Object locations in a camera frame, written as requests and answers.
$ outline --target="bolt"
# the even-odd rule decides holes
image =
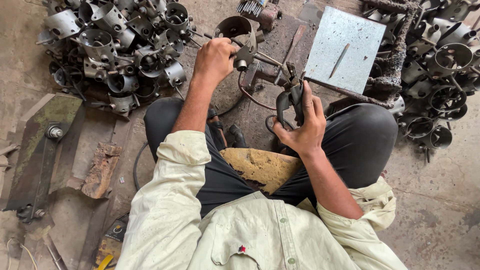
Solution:
[[[35,216],[38,217],[38,218],[41,218],[45,215],[45,210],[43,209],[38,209],[36,212],[35,212]]]
[[[53,137],[53,138],[58,138],[58,137],[62,137],[63,136],[63,131],[59,128],[52,128],[52,130],[50,130],[50,136]]]

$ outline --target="forearm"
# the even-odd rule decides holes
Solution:
[[[173,126],[172,133],[179,130],[205,132],[208,104],[212,98],[214,85],[192,78],[185,103]]]
[[[359,219],[363,212],[340,179],[325,153],[302,158],[317,201],[330,212],[349,219]]]

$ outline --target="yellow wire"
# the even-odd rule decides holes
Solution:
[[[28,255],[32,259],[33,266],[35,267],[35,270],[38,270],[35,259],[33,258],[32,253],[30,253],[30,250],[28,250],[28,248],[26,246],[22,245],[22,243],[20,243],[20,241],[18,241],[15,238],[10,238],[7,242],[7,255],[8,255],[8,268],[7,268],[7,270],[10,270],[10,266],[12,265],[12,259],[10,258],[10,246],[9,246],[11,240],[17,241],[20,244],[20,247],[28,252]]]

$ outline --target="dirty floor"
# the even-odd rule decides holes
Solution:
[[[8,132],[14,132],[16,122],[22,114],[39,101],[46,93],[57,91],[57,86],[48,75],[50,60],[41,46],[36,46],[36,36],[44,29],[43,18],[47,15],[39,0],[4,0],[0,15],[0,147],[6,143]],[[211,32],[225,17],[235,15],[236,0],[181,0],[194,17],[197,31]],[[280,0],[284,14],[298,17],[302,13],[303,0]],[[356,0],[310,0],[323,10],[325,5],[353,14],[359,14],[360,1]],[[472,25],[478,14],[470,14],[466,23]],[[198,42],[207,39],[194,37]],[[197,46],[187,45],[180,61],[190,79]],[[277,60],[283,55],[268,52]],[[238,73],[231,74],[214,93],[212,102],[220,111],[228,108],[239,97]],[[264,83],[265,88],[255,91],[260,101],[273,105],[280,91],[278,87]],[[188,82],[181,87],[186,93]],[[323,105],[340,98],[340,95],[322,87],[313,87]],[[162,96],[173,92],[164,91]],[[452,123],[454,139],[446,150],[434,152],[428,164],[425,156],[415,145],[399,135],[394,152],[383,172],[397,197],[397,217],[386,230],[379,232],[409,269],[413,270],[477,270],[480,269],[480,96],[468,98],[468,113]],[[118,184],[118,196],[110,218],[128,210],[129,201],[135,194],[132,167],[138,150],[146,140],[143,115],[145,108],[134,112],[134,124],[129,132],[129,144],[119,175],[124,184]],[[96,110],[87,112],[75,162],[75,176],[84,179],[89,161],[98,141],[107,142],[113,132],[115,116]],[[244,100],[239,107],[222,117],[225,126],[237,123],[245,133],[247,144],[254,148],[272,150],[273,136],[264,127],[264,118],[269,111]],[[138,164],[140,185],[151,179],[153,159],[148,148]],[[62,189],[52,194],[52,212],[56,226],[51,235],[69,269],[81,264],[83,248],[90,217],[97,204],[78,191]],[[22,239],[24,231],[18,224],[14,212],[0,212],[0,267],[7,258],[6,243],[15,237]],[[21,250],[12,245],[12,269],[16,269]],[[40,258],[41,269],[54,269],[48,253]]]

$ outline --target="wooden block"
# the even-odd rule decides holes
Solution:
[[[225,161],[243,179],[258,181],[260,189],[272,194],[301,167],[301,159],[251,148],[220,151]]]
[[[120,158],[121,150],[122,147],[98,143],[92,166],[82,187],[85,195],[94,199],[104,197],[110,185],[113,170]]]

